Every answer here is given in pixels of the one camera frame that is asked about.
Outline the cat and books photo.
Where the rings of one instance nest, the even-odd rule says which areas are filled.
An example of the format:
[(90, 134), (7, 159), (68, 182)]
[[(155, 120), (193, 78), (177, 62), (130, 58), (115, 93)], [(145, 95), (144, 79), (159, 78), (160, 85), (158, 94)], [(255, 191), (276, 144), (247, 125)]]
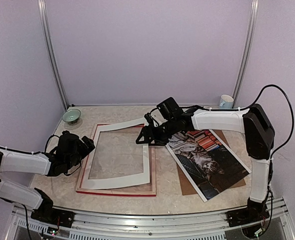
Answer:
[(212, 130), (181, 131), (166, 145), (204, 202), (244, 180), (251, 170)]

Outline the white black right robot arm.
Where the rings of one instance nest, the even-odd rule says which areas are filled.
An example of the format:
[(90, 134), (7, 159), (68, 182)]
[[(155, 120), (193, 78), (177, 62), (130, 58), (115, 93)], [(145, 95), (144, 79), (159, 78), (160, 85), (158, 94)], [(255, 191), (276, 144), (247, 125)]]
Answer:
[(262, 106), (253, 101), (249, 106), (233, 109), (212, 109), (200, 105), (179, 106), (169, 97), (156, 106), (165, 122), (155, 125), (150, 112), (144, 115), (147, 125), (142, 128), (136, 144), (165, 146), (181, 131), (221, 130), (245, 135), (248, 156), (251, 158), (251, 191), (243, 218), (254, 222), (263, 213), (263, 206), (271, 194), (273, 156), (289, 140), (274, 147), (275, 130)]

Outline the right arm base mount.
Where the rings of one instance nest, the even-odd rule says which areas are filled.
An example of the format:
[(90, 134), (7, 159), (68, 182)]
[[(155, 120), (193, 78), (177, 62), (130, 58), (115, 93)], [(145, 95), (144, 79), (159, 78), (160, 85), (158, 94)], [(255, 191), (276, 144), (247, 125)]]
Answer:
[(237, 227), (270, 218), (271, 215), (266, 204), (268, 196), (267, 194), (262, 202), (248, 198), (246, 207), (228, 211), (226, 217), (229, 227)]

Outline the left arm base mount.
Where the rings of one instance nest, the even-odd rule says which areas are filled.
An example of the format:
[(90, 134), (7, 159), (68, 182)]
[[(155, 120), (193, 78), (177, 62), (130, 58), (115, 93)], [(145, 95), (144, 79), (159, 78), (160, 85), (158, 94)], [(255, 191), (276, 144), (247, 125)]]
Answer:
[(72, 227), (74, 217), (73, 211), (54, 208), (51, 204), (41, 204), (31, 213), (31, 218), (34, 220), (66, 228)]

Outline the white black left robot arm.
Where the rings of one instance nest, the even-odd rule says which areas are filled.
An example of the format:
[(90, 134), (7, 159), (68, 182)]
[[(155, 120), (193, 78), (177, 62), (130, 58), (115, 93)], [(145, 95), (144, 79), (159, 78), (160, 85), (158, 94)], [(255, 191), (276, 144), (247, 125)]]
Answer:
[[(57, 146), (50, 152), (25, 152), (0, 146), (0, 174), (18, 172), (57, 177), (68, 175), (69, 170), (82, 163), (95, 149), (94, 141), (63, 131)], [(58, 217), (53, 201), (40, 189), (31, 189), (10, 180), (1, 179), (0, 198), (30, 207), (46, 222)]]

